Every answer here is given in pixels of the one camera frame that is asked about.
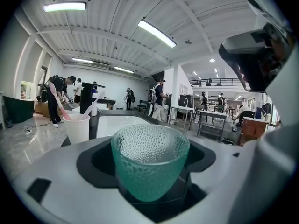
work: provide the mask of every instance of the white sink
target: white sink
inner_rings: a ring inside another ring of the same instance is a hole
[[[149,124],[149,122],[136,116],[102,116],[99,118],[97,138],[113,136],[124,127],[139,124]]]

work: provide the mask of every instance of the cable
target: cable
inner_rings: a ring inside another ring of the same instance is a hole
[[[36,127],[39,127],[39,126],[45,126],[45,125],[48,125],[49,123],[47,123],[47,124],[43,124],[43,125],[36,125],[36,126],[29,126],[29,127],[27,127],[25,130],[24,130],[24,132],[26,132],[26,131],[30,131],[30,130],[27,130],[27,129],[29,129],[29,128],[36,128]]]

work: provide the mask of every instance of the pink object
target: pink object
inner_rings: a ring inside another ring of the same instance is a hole
[[[96,98],[96,100],[95,101],[93,101],[93,103],[88,107],[88,109],[84,112],[84,116],[87,116],[89,113],[90,113],[90,111],[92,110],[92,108],[93,108],[93,105],[95,105],[96,103],[97,103],[97,101],[98,101],[98,99],[100,98],[100,95],[98,95],[98,97]]]
[[[53,85],[53,83],[50,83],[49,84],[49,88],[50,88],[50,91],[52,92],[52,94],[54,95],[56,101],[57,101],[57,104],[62,112],[62,114],[64,115],[64,119],[66,120],[71,120],[70,116],[68,115],[68,113],[65,111],[64,107],[62,106],[60,100],[58,99],[57,97],[57,92],[56,92],[56,88],[55,88],[55,85]]]

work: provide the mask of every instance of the green glass cup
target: green glass cup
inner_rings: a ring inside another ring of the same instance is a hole
[[[111,141],[116,172],[137,199],[162,197],[178,178],[190,143],[175,129],[160,125],[133,125],[118,131]]]

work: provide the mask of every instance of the ceiling light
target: ceiling light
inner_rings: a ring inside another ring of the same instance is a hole
[[[138,23],[138,26],[147,30],[148,32],[155,35],[157,38],[159,38],[161,41],[165,42],[167,45],[169,45],[171,48],[175,47],[177,44],[170,39],[165,33],[160,31],[158,28],[154,27],[144,19],[141,19]]]
[[[61,11],[61,10],[85,10],[86,2],[58,2],[43,6],[45,12]]]
[[[78,61],[78,62],[86,62],[86,63],[93,63],[92,61],[89,60],[84,60],[84,59],[79,59],[79,58],[72,58],[74,61]]]
[[[127,72],[127,73],[131,73],[131,74],[134,73],[133,71],[126,70],[126,69],[123,69],[123,68],[120,68],[120,67],[117,67],[117,66],[115,66],[114,69],[121,70],[121,71],[124,71],[124,72]]]

